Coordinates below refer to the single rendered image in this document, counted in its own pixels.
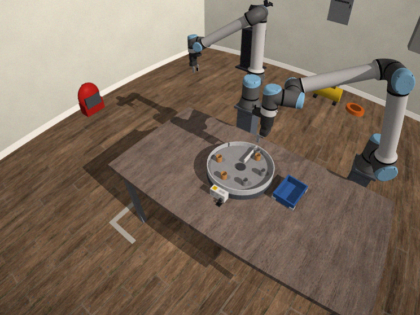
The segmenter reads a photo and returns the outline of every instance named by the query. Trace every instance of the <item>round gray tray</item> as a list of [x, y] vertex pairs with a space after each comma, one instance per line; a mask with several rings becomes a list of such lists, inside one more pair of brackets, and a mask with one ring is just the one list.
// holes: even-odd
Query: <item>round gray tray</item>
[[[261, 153], [261, 159], [253, 157]], [[222, 155], [222, 162], [216, 155]], [[220, 173], [226, 171], [227, 179]], [[274, 161], [263, 148], [252, 143], [234, 141], [215, 148], [207, 158], [207, 178], [229, 193], [232, 199], [251, 199], [264, 193], [274, 176]]]

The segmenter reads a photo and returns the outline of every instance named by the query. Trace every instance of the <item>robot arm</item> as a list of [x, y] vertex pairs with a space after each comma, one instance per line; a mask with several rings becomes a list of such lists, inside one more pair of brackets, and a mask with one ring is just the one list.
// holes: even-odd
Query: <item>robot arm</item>
[[270, 133], [278, 106], [302, 108], [305, 92], [373, 78], [388, 81], [382, 136], [374, 134], [370, 137], [362, 156], [359, 156], [359, 162], [355, 159], [353, 167], [357, 164], [358, 172], [363, 169], [361, 173], [365, 177], [371, 175], [367, 170], [371, 168], [374, 177], [378, 180], [387, 181], [395, 178], [398, 174], [395, 167], [397, 145], [403, 126], [408, 94], [415, 85], [414, 75], [397, 60], [376, 59], [370, 64], [358, 67], [306, 78], [289, 78], [285, 82], [284, 90], [277, 84], [266, 85], [261, 105], [260, 136], [266, 137]]
[[199, 37], [196, 34], [188, 35], [188, 52], [190, 58], [190, 66], [192, 67], [192, 72], [195, 72], [195, 68], [198, 71], [197, 57], [201, 56], [201, 51], [210, 45], [218, 42], [219, 40], [239, 31], [248, 26], [253, 26], [264, 20], [268, 16], [268, 10], [265, 6], [251, 6], [248, 12], [239, 19], [229, 23], [228, 25], [218, 29], [217, 31], [211, 33], [205, 37]]

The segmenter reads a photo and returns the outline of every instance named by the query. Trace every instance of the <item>wooden tabletop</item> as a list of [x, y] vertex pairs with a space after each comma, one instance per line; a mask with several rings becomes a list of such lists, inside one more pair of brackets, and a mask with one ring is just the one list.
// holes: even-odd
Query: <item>wooden tabletop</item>
[[206, 159], [255, 135], [187, 108], [110, 167], [160, 206], [244, 262], [341, 315], [368, 315], [384, 268], [393, 202], [262, 139], [275, 163], [308, 185], [296, 209], [267, 194], [221, 207], [209, 195]]

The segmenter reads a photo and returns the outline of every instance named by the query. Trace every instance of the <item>beige wall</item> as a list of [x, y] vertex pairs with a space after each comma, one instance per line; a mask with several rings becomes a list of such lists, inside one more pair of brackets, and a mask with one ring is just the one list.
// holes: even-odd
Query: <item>beige wall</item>
[[[420, 115], [420, 55], [407, 48], [420, 15], [418, 0], [354, 1], [348, 25], [327, 21], [330, 0], [272, 2], [266, 58], [312, 73], [367, 64], [378, 58], [396, 59], [417, 79], [407, 110]], [[205, 0], [205, 34], [241, 17], [250, 5], [262, 3]], [[240, 50], [240, 35], [236, 32], [216, 45]], [[382, 100], [386, 98], [386, 85], [386, 81], [377, 80], [349, 84]]]
[[186, 50], [204, 0], [12, 1], [0, 6], [0, 151], [77, 104]]

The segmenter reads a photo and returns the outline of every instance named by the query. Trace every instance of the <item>blue plastic tray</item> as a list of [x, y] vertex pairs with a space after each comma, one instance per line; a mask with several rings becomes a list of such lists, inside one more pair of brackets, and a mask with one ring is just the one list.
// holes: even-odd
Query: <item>blue plastic tray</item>
[[280, 185], [274, 190], [273, 198], [286, 207], [295, 209], [299, 199], [308, 189], [305, 185], [296, 178], [287, 175]]

